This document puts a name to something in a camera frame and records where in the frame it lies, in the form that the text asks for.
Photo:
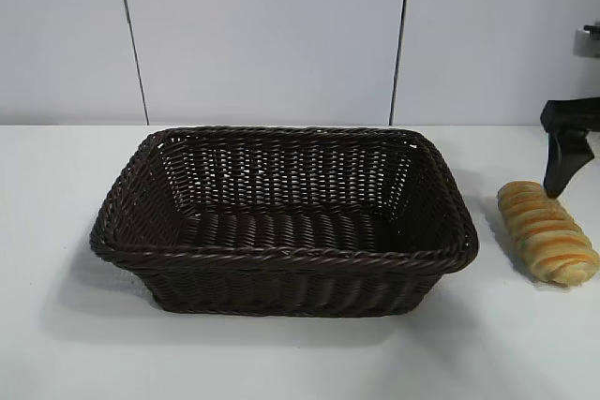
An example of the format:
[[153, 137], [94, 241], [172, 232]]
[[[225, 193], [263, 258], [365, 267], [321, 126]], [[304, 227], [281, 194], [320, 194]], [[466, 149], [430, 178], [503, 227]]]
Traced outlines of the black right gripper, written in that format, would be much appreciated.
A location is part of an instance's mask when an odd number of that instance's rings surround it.
[[577, 172], [595, 158], [587, 134], [599, 132], [599, 107], [598, 98], [581, 98], [549, 100], [543, 108], [540, 122], [548, 133], [543, 187], [549, 198], [557, 199]]

